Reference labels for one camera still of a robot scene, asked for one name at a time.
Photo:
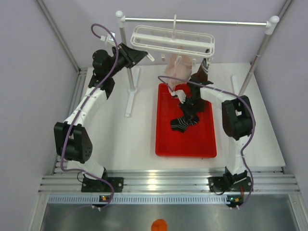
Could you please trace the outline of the brown sock striped cuff long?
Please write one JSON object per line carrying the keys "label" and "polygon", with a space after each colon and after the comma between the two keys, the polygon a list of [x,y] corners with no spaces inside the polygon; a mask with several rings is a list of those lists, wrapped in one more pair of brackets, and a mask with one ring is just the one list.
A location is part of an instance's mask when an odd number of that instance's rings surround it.
{"label": "brown sock striped cuff long", "polygon": [[[205,84],[208,82],[208,69],[209,62],[208,59],[203,59],[198,71],[191,75],[191,82]],[[191,92],[190,102],[193,106],[193,110],[197,113],[203,112],[206,107],[205,101],[200,96],[200,88],[194,84],[188,84]]]}

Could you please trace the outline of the black striped sock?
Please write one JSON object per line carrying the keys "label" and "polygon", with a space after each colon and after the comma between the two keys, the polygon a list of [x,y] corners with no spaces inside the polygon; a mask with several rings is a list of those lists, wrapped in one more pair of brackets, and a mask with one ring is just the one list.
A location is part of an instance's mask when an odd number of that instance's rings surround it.
{"label": "black striped sock", "polygon": [[195,126],[200,121],[198,116],[179,117],[170,121],[170,127],[173,131],[184,133],[189,126]]}

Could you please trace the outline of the pale pink sock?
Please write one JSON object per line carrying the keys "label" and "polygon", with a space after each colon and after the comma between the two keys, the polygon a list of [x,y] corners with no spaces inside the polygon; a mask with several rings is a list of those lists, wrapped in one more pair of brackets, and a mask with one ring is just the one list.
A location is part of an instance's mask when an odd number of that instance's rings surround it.
{"label": "pale pink sock", "polygon": [[165,68],[165,75],[188,80],[192,74],[192,66],[193,62],[189,56],[172,54]]}

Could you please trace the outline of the white clip sock hanger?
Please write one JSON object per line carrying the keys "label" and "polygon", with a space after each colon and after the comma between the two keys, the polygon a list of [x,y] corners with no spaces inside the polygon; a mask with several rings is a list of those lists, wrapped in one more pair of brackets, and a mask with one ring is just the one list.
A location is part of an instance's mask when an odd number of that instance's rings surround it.
{"label": "white clip sock hanger", "polygon": [[141,50],[159,51],[194,59],[212,59],[215,53],[215,38],[211,34],[176,29],[176,19],[171,20],[172,28],[136,26],[130,43]]}

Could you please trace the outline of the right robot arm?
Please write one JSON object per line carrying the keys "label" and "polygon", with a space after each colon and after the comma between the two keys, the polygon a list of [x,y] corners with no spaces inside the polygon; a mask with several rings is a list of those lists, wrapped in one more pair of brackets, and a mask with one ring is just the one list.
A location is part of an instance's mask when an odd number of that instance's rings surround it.
{"label": "right robot arm", "polygon": [[246,180],[250,171],[244,157],[244,149],[249,145],[255,132],[256,121],[247,96],[220,90],[212,82],[187,81],[191,95],[179,104],[183,116],[181,125],[194,125],[197,114],[205,110],[205,101],[221,110],[222,127],[229,137],[229,159],[225,167],[224,184],[235,191]]}

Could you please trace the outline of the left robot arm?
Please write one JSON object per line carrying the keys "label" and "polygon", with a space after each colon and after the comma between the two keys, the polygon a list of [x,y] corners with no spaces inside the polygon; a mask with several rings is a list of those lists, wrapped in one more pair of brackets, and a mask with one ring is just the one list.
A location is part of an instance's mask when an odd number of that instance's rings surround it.
{"label": "left robot arm", "polygon": [[147,51],[135,50],[124,43],[113,47],[112,51],[112,56],[105,50],[93,53],[92,78],[85,96],[64,122],[57,122],[54,126],[56,152],[61,160],[73,163],[72,171],[87,175],[98,191],[106,190],[109,180],[103,176],[105,168],[91,156],[93,145],[87,128],[110,97],[115,85],[113,76],[123,68],[131,69],[148,56]]}

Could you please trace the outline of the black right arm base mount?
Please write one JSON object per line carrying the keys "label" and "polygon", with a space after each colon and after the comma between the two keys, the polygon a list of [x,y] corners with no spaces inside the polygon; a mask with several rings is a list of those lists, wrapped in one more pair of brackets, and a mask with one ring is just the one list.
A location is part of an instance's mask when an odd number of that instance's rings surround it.
{"label": "black right arm base mount", "polygon": [[230,183],[226,180],[226,178],[220,177],[209,177],[208,184],[210,192],[222,195],[224,193],[248,193],[250,192],[253,184],[251,182],[251,178],[247,177],[246,179],[238,182],[238,183]]}

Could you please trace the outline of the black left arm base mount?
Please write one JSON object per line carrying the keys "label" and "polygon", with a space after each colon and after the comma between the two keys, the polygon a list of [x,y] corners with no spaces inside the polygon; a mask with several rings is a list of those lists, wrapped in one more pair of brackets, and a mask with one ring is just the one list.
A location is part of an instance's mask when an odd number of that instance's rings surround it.
{"label": "black left arm base mount", "polygon": [[[121,193],[123,191],[124,186],[124,178],[122,177],[109,177],[107,180],[108,183],[110,183],[114,189],[114,192]],[[111,193],[112,189],[111,187],[100,181],[100,180],[93,180],[84,177],[82,181],[82,187],[81,191],[84,193]]]}

